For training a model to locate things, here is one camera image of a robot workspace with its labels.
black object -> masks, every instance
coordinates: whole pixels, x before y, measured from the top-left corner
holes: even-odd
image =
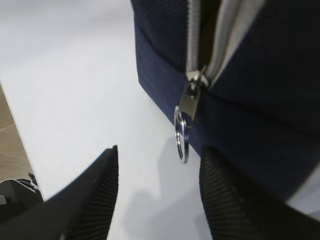
[[[131,2],[139,82],[173,123],[187,83],[188,1]],[[216,148],[284,202],[320,161],[319,8],[317,0],[266,0],[189,130],[199,155]]]
[[[9,179],[0,184],[0,195],[6,201],[6,204],[0,204],[0,224],[43,202],[39,191],[27,188],[19,182]]]
[[[48,201],[0,224],[2,240],[105,240],[118,194],[114,146]]]
[[[258,187],[212,147],[204,147],[200,191],[215,240],[319,240],[320,223]]]

tiled floor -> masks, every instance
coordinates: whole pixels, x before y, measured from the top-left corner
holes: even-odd
[[[0,85],[0,182],[29,179],[28,173],[32,169]]]

zipper teeth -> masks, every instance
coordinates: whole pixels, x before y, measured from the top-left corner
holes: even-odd
[[[201,0],[188,0],[186,73],[198,70]]]
[[[240,2],[241,0],[221,0],[212,43],[211,59],[204,72],[210,88],[214,85],[213,80],[223,64]],[[201,0],[188,0],[186,73],[199,69],[200,28]]]

zipper pull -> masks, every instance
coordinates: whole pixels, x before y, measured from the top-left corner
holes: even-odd
[[[195,121],[201,92],[209,86],[209,82],[204,76],[205,69],[206,67],[201,71],[196,70],[186,74],[188,83],[185,86],[179,106],[176,106],[174,111],[175,140],[178,154],[183,164],[186,164],[189,158],[188,129],[191,128]],[[182,150],[180,131],[183,137],[184,151]]]

navy fabric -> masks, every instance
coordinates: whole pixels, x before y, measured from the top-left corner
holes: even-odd
[[[138,9],[142,5],[143,11],[157,9],[170,2],[171,10],[175,1],[142,2],[132,2],[139,82],[173,122],[186,82],[183,61],[177,66],[179,61],[173,63],[173,59],[185,59],[185,54],[161,39],[176,30],[174,44],[186,47],[181,29],[187,31],[187,12],[175,9],[185,21],[172,26],[175,29],[167,27],[161,39],[152,41],[155,26],[166,19],[138,17]],[[317,5],[313,0],[267,1],[217,84],[202,95],[190,131],[191,145],[198,154],[203,145],[215,147],[242,173],[283,201],[320,160]],[[153,31],[142,23],[148,23]]]

